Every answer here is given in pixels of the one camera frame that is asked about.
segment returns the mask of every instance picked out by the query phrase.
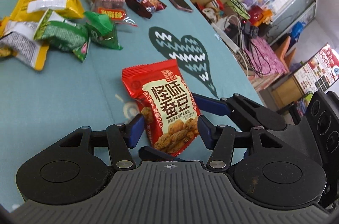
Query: plastic bag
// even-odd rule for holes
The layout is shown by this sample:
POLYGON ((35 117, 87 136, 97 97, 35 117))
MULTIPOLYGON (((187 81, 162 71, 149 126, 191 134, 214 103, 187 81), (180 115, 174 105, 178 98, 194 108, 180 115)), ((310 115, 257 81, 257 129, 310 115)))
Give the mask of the plastic bag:
POLYGON ((141 17, 150 19, 152 13, 167 6, 159 0, 125 0, 127 6, 141 17))
POLYGON ((34 40, 47 40, 51 46, 63 51, 73 52, 83 62, 89 47, 87 28, 66 20, 51 9, 41 18, 34 40))
MULTIPOLYGON (((1 21, 1 26, 0 26, 0 36, 3 36, 3 32, 5 29, 5 26, 8 22, 10 18, 9 17, 5 17, 2 21, 1 21)), ((4 44, 0 43, 0 57, 8 57, 12 54, 12 50, 10 48, 8 48, 7 46, 5 46, 4 44)))
POLYGON ((90 10, 95 13, 106 14, 114 22, 137 26, 135 22, 127 16, 125 0, 89 0, 90 10))
POLYGON ((8 20, 0 45, 13 50, 13 56, 34 70, 41 71, 44 67, 49 44, 45 41, 34 41, 33 35, 38 26, 36 22, 16 22, 8 20))
POLYGON ((200 111, 175 59, 123 69, 122 81, 145 117, 154 148, 177 156, 199 134, 200 111))
POLYGON ((55 10, 64 18, 83 18, 84 9, 79 0, 19 0, 11 13, 14 21, 39 22, 44 12, 55 10))
POLYGON ((91 40, 101 46, 121 50, 118 41, 117 28, 108 15, 86 11, 85 16, 90 23, 86 23, 91 40))

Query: dark green heart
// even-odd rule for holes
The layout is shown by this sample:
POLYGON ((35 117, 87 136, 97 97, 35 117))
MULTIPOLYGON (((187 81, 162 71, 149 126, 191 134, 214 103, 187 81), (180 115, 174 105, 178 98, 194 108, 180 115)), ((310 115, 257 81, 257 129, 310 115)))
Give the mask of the dark green heart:
POLYGON ((153 46, 165 58, 177 59, 181 69, 200 80, 215 97, 218 97, 211 78, 207 52, 198 39, 191 35, 184 35, 179 40, 160 27, 151 27, 149 37, 153 46))

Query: advertisement poster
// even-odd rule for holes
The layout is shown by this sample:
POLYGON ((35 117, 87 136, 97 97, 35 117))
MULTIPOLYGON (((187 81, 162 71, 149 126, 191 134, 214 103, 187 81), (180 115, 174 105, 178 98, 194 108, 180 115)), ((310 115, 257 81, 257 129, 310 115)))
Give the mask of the advertisement poster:
POLYGON ((339 55, 328 44, 294 74, 304 93, 325 92, 338 76, 339 55))

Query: camera lens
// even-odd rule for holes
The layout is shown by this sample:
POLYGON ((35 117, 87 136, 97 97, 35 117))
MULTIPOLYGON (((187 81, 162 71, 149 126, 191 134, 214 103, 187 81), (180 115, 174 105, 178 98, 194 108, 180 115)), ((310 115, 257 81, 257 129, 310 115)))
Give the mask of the camera lens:
POLYGON ((320 135, 325 135, 331 125, 331 115, 328 111, 321 113, 321 116, 318 120, 318 132, 320 135))
POLYGON ((327 151, 332 153, 334 152, 339 145, 339 133, 337 131, 333 131, 327 138, 326 148, 327 151))
POLYGON ((312 114, 312 116, 317 115, 318 112, 319 112, 319 109, 320 109, 320 102, 319 102, 319 100, 316 100, 314 102, 314 104, 312 105, 312 107, 311 107, 311 114, 312 114))

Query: green wrapper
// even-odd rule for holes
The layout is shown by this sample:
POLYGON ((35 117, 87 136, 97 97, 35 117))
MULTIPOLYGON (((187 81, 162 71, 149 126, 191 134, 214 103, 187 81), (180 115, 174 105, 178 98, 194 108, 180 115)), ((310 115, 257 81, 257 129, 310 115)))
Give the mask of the green wrapper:
POLYGON ((84 15, 90 23, 86 23, 90 38, 93 42, 101 46, 121 50, 118 41, 117 28, 108 15, 86 11, 84 15))
POLYGON ((89 36, 84 25, 72 23, 56 12, 47 10, 38 24, 34 40, 47 40, 64 52, 73 52, 80 61, 87 56, 89 36))

